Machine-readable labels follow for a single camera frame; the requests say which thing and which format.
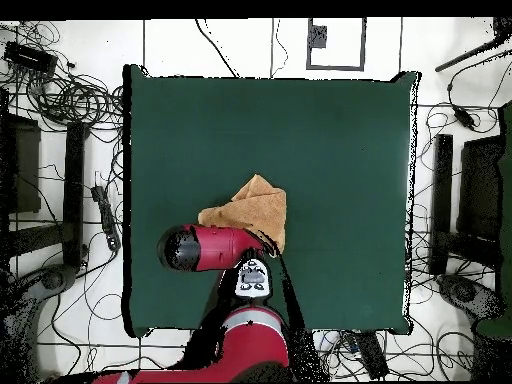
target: metal stand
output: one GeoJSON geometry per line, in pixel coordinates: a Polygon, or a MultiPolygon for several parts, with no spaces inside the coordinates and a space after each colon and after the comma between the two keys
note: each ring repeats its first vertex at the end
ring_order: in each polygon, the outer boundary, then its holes
{"type": "Polygon", "coordinates": [[[444,71],[445,69],[453,65],[456,65],[457,63],[460,63],[466,59],[469,59],[470,57],[476,56],[477,54],[486,52],[490,49],[502,45],[512,36],[512,18],[493,18],[493,29],[495,33],[494,40],[482,44],[480,47],[470,50],[469,52],[461,54],[455,59],[443,63],[441,66],[438,66],[436,68],[436,72],[444,71]]]}
{"type": "Polygon", "coordinates": [[[0,375],[9,382],[39,379],[37,324],[46,301],[75,282],[82,245],[84,123],[67,126],[63,223],[9,230],[16,174],[16,135],[8,113],[8,93],[0,89],[0,375]],[[63,264],[48,266],[11,282],[11,257],[62,243],[63,264]]]}

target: brown towel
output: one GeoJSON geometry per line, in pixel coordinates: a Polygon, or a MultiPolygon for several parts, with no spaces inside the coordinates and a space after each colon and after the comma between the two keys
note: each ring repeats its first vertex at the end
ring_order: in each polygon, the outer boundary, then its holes
{"type": "Polygon", "coordinates": [[[284,223],[286,220],[286,193],[272,187],[258,174],[235,194],[224,206],[204,209],[199,213],[201,225],[244,228],[265,240],[268,235],[284,250],[284,223]]]}

